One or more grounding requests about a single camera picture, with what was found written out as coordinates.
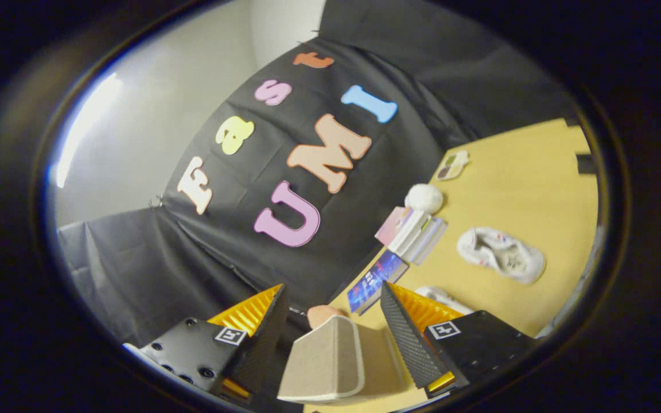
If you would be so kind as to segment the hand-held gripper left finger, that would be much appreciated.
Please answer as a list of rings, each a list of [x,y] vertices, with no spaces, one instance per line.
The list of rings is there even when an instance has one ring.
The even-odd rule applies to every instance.
[[[288,314],[289,293],[278,284],[213,315],[181,309],[147,340],[124,348],[195,395],[249,404],[264,387]]]

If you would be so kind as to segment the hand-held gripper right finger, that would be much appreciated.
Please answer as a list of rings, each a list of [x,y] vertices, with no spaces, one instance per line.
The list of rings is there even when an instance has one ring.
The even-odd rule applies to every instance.
[[[415,387],[429,398],[485,381],[537,342],[490,312],[463,315],[389,282],[380,308]]]

